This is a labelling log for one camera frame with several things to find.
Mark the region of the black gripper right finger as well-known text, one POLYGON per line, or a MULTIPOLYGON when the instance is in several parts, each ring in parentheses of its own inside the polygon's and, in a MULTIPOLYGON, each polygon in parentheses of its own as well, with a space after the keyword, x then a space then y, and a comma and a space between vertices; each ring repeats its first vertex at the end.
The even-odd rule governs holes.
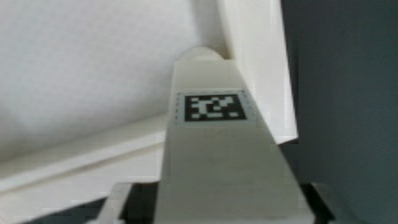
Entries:
POLYGON ((302 183, 300 189, 314 214, 313 224, 334 224, 338 218, 332 210, 332 200, 325 185, 314 182, 302 183))

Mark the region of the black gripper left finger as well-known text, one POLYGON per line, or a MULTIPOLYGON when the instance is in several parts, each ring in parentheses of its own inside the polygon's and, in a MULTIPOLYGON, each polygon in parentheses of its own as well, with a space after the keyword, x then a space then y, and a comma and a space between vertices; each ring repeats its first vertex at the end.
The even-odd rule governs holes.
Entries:
POLYGON ((117 183, 92 224, 155 224, 158 183, 117 183))

